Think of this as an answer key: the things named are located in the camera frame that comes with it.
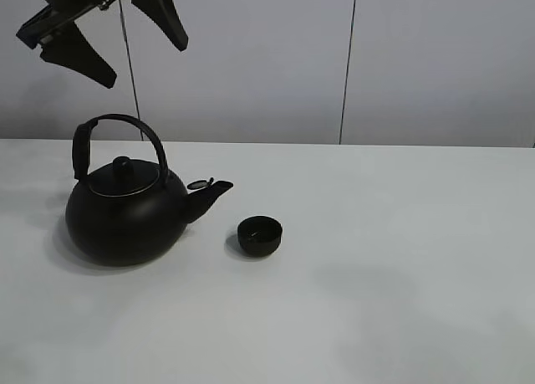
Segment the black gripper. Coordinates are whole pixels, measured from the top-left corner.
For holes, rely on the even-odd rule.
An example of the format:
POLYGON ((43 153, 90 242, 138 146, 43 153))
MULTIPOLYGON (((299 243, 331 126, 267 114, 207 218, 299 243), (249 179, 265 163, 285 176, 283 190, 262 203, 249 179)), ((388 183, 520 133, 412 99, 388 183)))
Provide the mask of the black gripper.
MULTIPOLYGON (((76 23, 71 22, 94 8, 106 10, 116 0, 44 1, 47 5, 24 23, 16 36, 31 49, 40 44, 43 61, 71 69, 105 88, 113 88, 117 74, 94 50, 76 23)), ((131 0, 131 3, 160 28, 176 49, 186 50, 189 37, 173 0, 131 0)))

